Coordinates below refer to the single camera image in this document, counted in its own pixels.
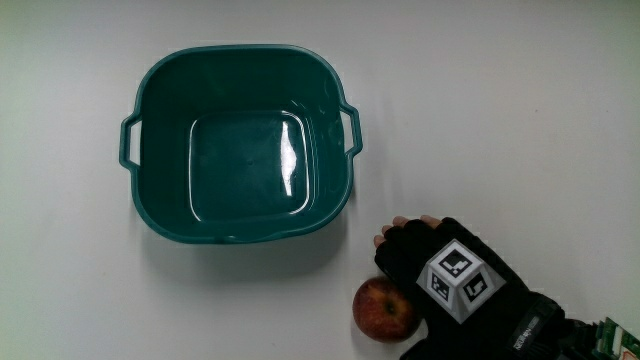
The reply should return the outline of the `person's right hand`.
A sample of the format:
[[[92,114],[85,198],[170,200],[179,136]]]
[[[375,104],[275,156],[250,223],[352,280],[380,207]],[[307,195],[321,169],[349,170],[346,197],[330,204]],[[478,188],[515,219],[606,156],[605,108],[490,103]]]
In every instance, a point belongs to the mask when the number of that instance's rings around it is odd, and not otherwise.
[[[375,263],[426,322],[406,359],[555,359],[572,331],[564,310],[453,218],[397,217]]]

